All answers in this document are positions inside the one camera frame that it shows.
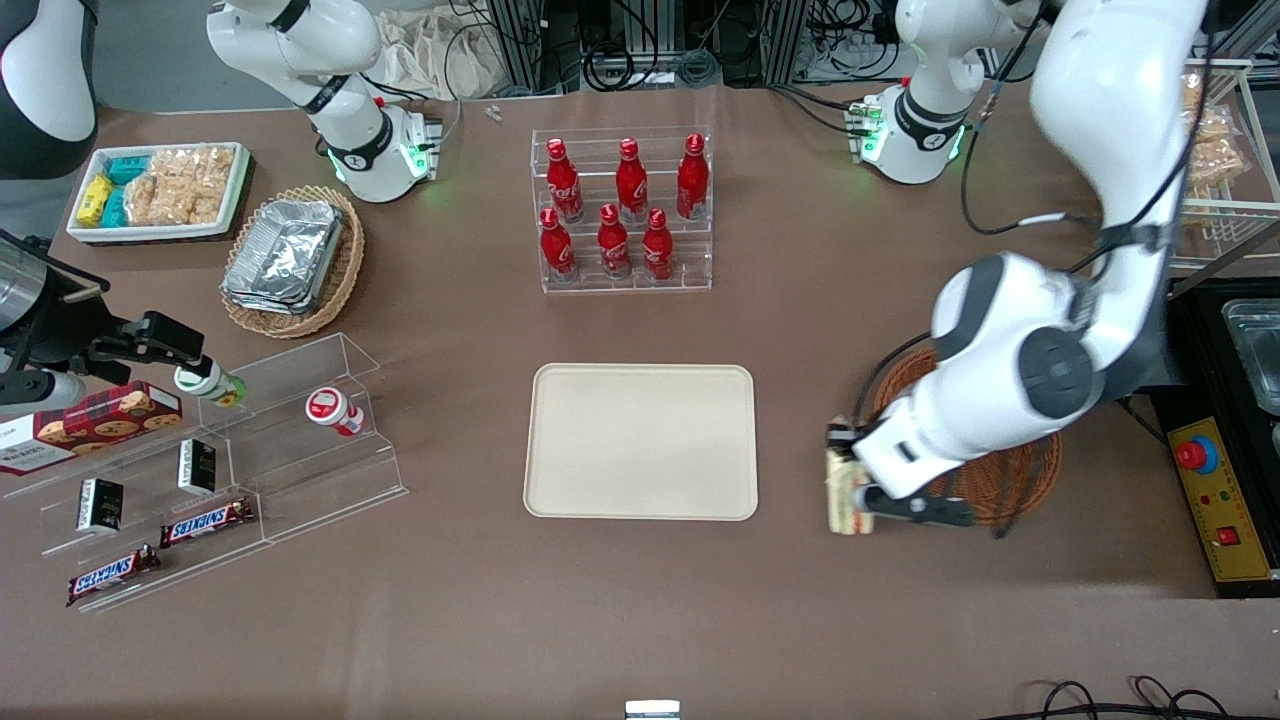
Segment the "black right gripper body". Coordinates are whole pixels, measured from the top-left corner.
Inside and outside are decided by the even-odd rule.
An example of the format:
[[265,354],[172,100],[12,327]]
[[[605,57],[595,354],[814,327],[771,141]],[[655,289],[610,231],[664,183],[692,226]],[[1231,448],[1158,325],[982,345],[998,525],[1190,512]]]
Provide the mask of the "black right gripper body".
[[131,382],[131,368],[95,357],[95,343],[119,329],[100,297],[64,304],[49,295],[14,322],[3,318],[3,415],[63,410],[87,395],[84,378]]

